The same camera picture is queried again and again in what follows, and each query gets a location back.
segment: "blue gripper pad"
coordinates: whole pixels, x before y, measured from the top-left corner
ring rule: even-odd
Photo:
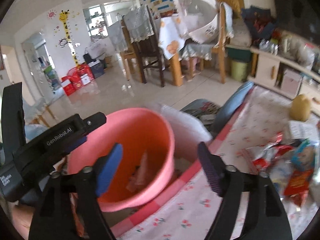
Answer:
[[[100,197],[107,192],[118,166],[122,160],[123,148],[119,143],[115,143],[110,153],[100,157],[93,165],[96,173],[96,195]]]

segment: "pink bucket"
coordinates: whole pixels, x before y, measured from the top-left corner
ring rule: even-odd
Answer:
[[[122,144],[123,158],[109,190],[98,198],[103,212],[149,202],[165,188],[174,170],[174,134],[170,124],[146,108],[128,108],[107,115],[107,123],[91,132],[87,141],[71,152],[69,174],[92,166],[99,157],[109,153],[114,143]],[[148,167],[154,172],[153,180],[132,193],[126,186],[144,152],[148,154]]]

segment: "dark wooden chair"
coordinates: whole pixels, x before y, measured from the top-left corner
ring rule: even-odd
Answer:
[[[149,36],[147,39],[142,41],[134,41],[132,43],[133,51],[136,55],[136,60],[138,62],[138,66],[140,69],[140,75],[142,83],[146,84],[147,80],[144,74],[144,69],[146,68],[156,68],[160,72],[160,81],[161,86],[164,87],[164,73],[163,73],[163,66],[164,66],[164,56],[162,54],[162,51],[158,47],[158,35],[157,30],[154,25],[152,16],[150,14],[150,10],[148,7],[146,7],[149,14],[150,23],[152,26],[152,30],[154,32],[154,35]],[[151,63],[147,64],[145,63],[145,58],[154,57],[156,60],[152,61]]]

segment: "black bag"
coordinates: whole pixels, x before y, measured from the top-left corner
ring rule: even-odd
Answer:
[[[87,48],[85,48],[85,50],[84,50],[83,58],[84,58],[84,60],[85,60],[85,62],[86,62],[87,64],[95,61],[94,59],[92,59],[92,57],[91,57],[90,54],[88,53]]]

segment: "red box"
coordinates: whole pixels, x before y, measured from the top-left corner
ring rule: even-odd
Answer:
[[[80,79],[79,82],[77,82],[77,83],[72,83],[72,84],[73,84],[73,87],[75,88],[75,90],[78,90],[78,89],[80,89],[80,88],[83,87],[83,83],[82,83],[81,79]]]
[[[91,68],[88,66],[87,63],[82,63],[81,64],[81,69],[79,71],[81,73],[80,76],[88,74],[88,76],[90,78],[90,81],[94,80],[94,76],[92,74]]]
[[[76,67],[70,69],[67,73],[67,75],[69,76],[68,79],[72,82],[72,83],[78,83],[79,81],[81,81],[78,69]]]
[[[62,82],[61,85],[67,96],[70,96],[72,93],[76,92],[75,88],[68,79]]]

